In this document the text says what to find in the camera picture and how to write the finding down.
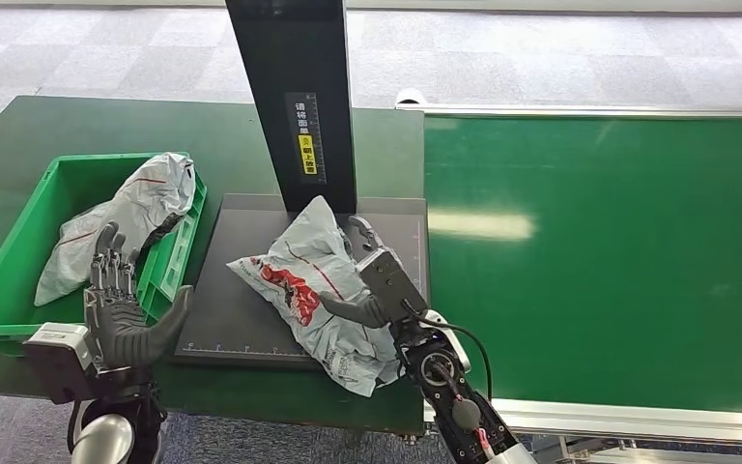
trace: green plastic crate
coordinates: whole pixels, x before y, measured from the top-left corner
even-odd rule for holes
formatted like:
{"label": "green plastic crate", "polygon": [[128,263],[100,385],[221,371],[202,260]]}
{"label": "green plastic crate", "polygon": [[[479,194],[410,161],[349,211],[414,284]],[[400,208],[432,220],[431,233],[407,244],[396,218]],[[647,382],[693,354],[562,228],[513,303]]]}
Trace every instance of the green plastic crate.
{"label": "green plastic crate", "polygon": [[[44,322],[83,324],[83,295],[75,291],[35,307],[36,285],[62,223],[101,202],[141,164],[157,153],[66,156],[52,161],[0,248],[0,351],[21,355],[21,342]],[[150,248],[139,268],[137,294],[154,321],[171,305],[206,201],[206,186],[195,176],[191,209],[179,226]]]}

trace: red logo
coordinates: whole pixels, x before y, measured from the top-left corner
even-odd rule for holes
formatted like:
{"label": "red logo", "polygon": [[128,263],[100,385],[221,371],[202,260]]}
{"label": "red logo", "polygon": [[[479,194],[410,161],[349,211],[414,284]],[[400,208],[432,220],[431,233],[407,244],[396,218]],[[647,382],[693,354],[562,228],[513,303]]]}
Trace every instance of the red logo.
{"label": "red logo", "polygon": [[298,320],[304,327],[311,324],[314,310],[320,305],[320,297],[305,284],[305,279],[297,277],[285,269],[272,269],[268,264],[252,258],[252,263],[260,266],[260,277],[286,292],[286,305],[297,312]]}

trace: black cable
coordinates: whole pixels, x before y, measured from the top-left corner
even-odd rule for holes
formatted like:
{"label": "black cable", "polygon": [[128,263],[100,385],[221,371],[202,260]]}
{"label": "black cable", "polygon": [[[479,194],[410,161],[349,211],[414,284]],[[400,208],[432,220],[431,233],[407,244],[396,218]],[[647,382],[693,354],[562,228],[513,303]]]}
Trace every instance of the black cable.
{"label": "black cable", "polygon": [[78,418],[78,410],[81,409],[81,402],[75,400],[72,405],[72,412],[70,413],[70,423],[67,426],[67,448],[70,450],[70,454],[75,450],[75,421]]}
{"label": "black cable", "polygon": [[479,338],[476,337],[471,331],[468,329],[457,326],[455,324],[445,324],[442,322],[435,322],[435,321],[429,321],[428,319],[425,319],[421,315],[419,315],[416,311],[414,311],[414,308],[411,307],[411,304],[408,303],[407,300],[403,301],[403,306],[405,309],[407,309],[411,314],[414,315],[417,321],[422,322],[424,324],[427,324],[431,327],[436,327],[439,329],[451,329],[452,331],[461,332],[473,340],[473,343],[476,343],[476,347],[479,348],[479,353],[482,355],[482,361],[485,362],[485,376],[487,378],[487,386],[488,386],[488,401],[490,401],[493,398],[493,379],[491,375],[491,361],[488,359],[488,352],[485,350],[485,345],[482,344],[482,342],[479,340]]}
{"label": "black cable", "polygon": [[456,388],[456,382],[453,380],[453,376],[450,375],[450,372],[448,372],[447,369],[445,369],[444,366],[438,362],[434,363],[433,368],[434,372],[440,374],[440,377],[442,377],[448,384],[450,392],[453,393],[453,395],[456,397],[462,397],[459,389]]}

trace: red wire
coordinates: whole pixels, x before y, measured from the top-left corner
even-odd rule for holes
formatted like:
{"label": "red wire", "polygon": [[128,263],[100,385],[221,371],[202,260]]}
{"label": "red wire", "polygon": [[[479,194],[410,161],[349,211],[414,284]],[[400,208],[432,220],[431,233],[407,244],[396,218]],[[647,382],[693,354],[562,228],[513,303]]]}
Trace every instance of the red wire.
{"label": "red wire", "polygon": [[476,429],[476,435],[479,437],[479,445],[482,446],[482,449],[488,449],[491,447],[490,442],[488,442],[488,434],[485,432],[485,429],[482,427],[479,427]]}

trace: white robot part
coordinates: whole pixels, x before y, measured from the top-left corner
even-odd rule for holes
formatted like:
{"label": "white robot part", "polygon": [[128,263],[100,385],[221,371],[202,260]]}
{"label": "white robot part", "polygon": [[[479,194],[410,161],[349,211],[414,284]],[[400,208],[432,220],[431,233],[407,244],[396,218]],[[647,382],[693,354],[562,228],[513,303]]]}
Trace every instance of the white robot part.
{"label": "white robot part", "polygon": [[88,345],[89,330],[77,324],[61,324],[47,322],[33,333],[27,343],[46,346],[67,347],[74,351],[81,364],[86,370],[93,362],[93,356]]}
{"label": "white robot part", "polygon": [[[425,315],[423,317],[431,322],[435,322],[438,324],[447,324],[445,318],[433,309],[428,309],[427,311],[425,311]],[[436,329],[442,332],[442,334],[445,335],[445,338],[447,338],[448,343],[450,343],[450,346],[453,348],[454,354],[457,358],[459,358],[459,364],[462,366],[462,371],[465,373],[471,371],[471,360],[468,359],[468,354],[465,353],[465,349],[462,348],[462,343],[459,342],[459,338],[456,336],[456,333],[453,330],[446,328],[435,328],[429,326],[428,324],[425,324],[424,322],[420,322],[419,327],[423,329]]]}
{"label": "white robot part", "polygon": [[525,445],[517,443],[510,447],[506,451],[503,451],[491,460],[487,464],[537,464],[533,456],[530,455]]}
{"label": "white robot part", "polygon": [[72,464],[127,464],[134,443],[128,420],[117,414],[101,416],[78,434]]}

